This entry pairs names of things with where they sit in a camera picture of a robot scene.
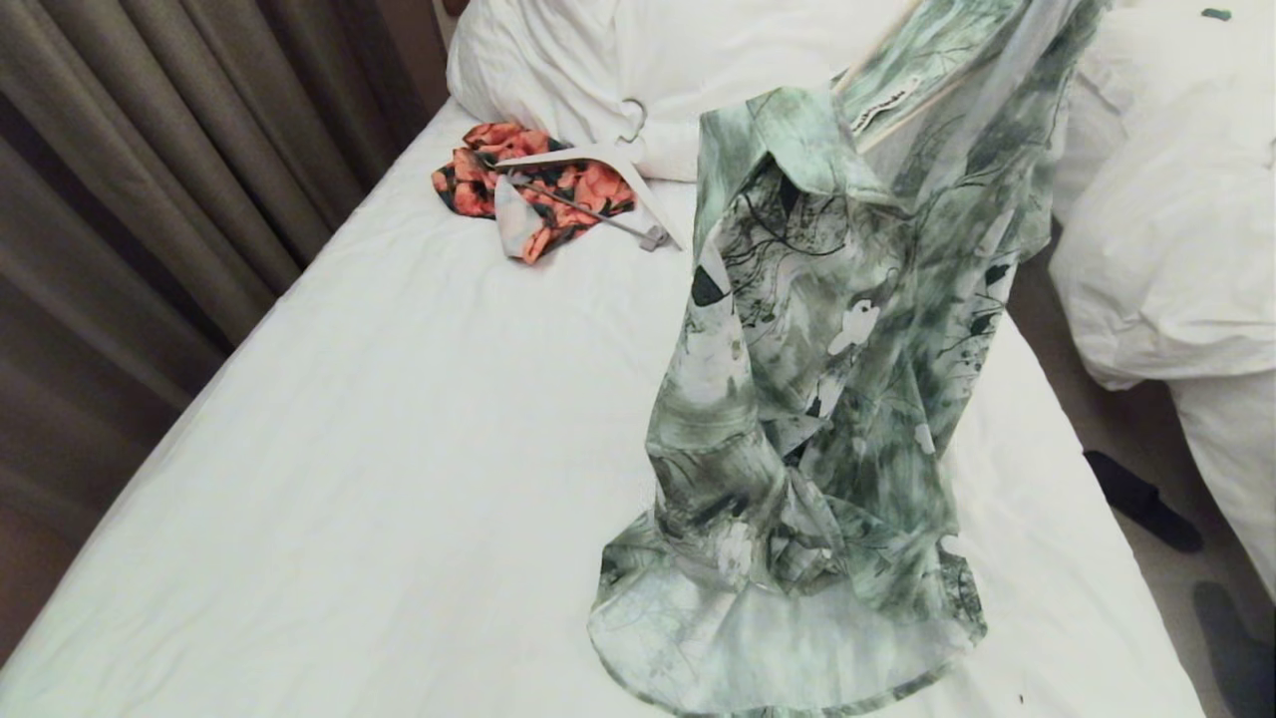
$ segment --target floor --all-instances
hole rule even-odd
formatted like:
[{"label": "floor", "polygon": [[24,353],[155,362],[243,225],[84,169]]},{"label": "floor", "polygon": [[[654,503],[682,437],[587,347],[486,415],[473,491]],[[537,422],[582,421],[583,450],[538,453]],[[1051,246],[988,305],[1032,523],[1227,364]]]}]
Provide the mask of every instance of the floor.
[{"label": "floor", "polygon": [[[1224,703],[1193,593],[1201,583],[1221,585],[1245,631],[1268,648],[1276,613],[1272,602],[1192,463],[1168,389],[1159,383],[1145,383],[1125,393],[1109,393],[1086,375],[1046,272],[1049,254],[1048,249],[1021,267],[1009,312],[1036,352],[1082,446],[1108,454],[1156,485],[1165,504],[1205,537],[1206,546],[1199,553],[1178,553],[1115,514],[1206,715],[1249,718],[1234,714]],[[1212,638],[1219,639],[1217,634]],[[1230,653],[1240,653],[1240,647],[1233,648]]]}]

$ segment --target clothing tag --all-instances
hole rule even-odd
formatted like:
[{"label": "clothing tag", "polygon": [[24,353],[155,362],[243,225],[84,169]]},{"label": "clothing tag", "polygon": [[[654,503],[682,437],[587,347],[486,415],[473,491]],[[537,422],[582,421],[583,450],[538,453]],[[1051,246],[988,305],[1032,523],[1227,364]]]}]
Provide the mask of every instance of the clothing tag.
[{"label": "clothing tag", "polygon": [[863,130],[864,128],[869,126],[869,122],[873,121],[873,117],[877,117],[880,112],[886,112],[887,110],[893,110],[894,107],[898,107],[900,103],[903,102],[905,97],[912,94],[919,87],[921,87],[921,78],[917,75],[910,77],[909,82],[905,83],[903,87],[892,92],[886,99],[860,112],[860,116],[855,117],[855,121],[851,122],[851,131]]}]

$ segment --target wall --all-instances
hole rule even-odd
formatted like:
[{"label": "wall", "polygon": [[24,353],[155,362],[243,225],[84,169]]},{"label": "wall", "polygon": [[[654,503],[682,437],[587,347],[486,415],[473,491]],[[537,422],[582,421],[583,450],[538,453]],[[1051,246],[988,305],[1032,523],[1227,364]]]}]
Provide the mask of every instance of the wall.
[{"label": "wall", "polygon": [[431,0],[376,0],[394,47],[427,112],[434,114],[448,99],[447,80],[438,69],[447,62],[440,42],[440,27],[434,19]]},{"label": "wall", "polygon": [[443,46],[452,45],[452,33],[457,31],[457,20],[443,9],[443,0],[434,0],[434,15],[439,18],[439,32],[443,33]]}]

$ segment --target floral garment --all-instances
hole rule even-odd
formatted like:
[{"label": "floral garment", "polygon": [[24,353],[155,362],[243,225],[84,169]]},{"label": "floral garment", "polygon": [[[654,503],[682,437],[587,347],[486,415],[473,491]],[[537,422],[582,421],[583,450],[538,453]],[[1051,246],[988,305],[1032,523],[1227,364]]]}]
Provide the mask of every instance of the floral garment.
[{"label": "floral garment", "polygon": [[[467,217],[496,218],[496,176],[493,165],[514,157],[544,154],[567,145],[540,130],[514,122],[486,122],[466,133],[464,147],[452,150],[452,162],[434,171],[434,189],[448,208]],[[579,209],[544,193],[575,201],[611,217],[634,208],[634,193],[615,170],[586,159],[544,167],[523,167],[530,184],[518,189],[542,226],[523,245],[523,261],[535,263],[546,250],[598,223]]]},{"label": "floral garment", "polygon": [[695,269],[647,432],[657,500],[604,550],[588,625],[630,692],[679,715],[852,715],[985,635],[942,541],[939,459],[1049,238],[1063,98],[1104,6],[924,0],[845,89],[701,117]]}]

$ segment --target orange floral fabric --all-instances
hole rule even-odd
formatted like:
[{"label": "orange floral fabric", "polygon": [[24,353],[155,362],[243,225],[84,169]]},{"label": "orange floral fabric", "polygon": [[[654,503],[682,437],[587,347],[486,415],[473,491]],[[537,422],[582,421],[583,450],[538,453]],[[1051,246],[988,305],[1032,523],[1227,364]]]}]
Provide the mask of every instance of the orange floral fabric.
[{"label": "orange floral fabric", "polygon": [[[540,130],[516,122],[486,122],[466,133],[464,147],[452,150],[452,162],[434,171],[434,189],[448,208],[467,217],[496,218],[496,176],[491,166],[503,159],[544,154],[565,144]],[[611,217],[634,208],[634,193],[615,170],[586,159],[568,165],[526,167],[531,185]],[[541,217],[542,226],[523,245],[523,261],[535,263],[598,219],[530,187],[518,193]]]}]

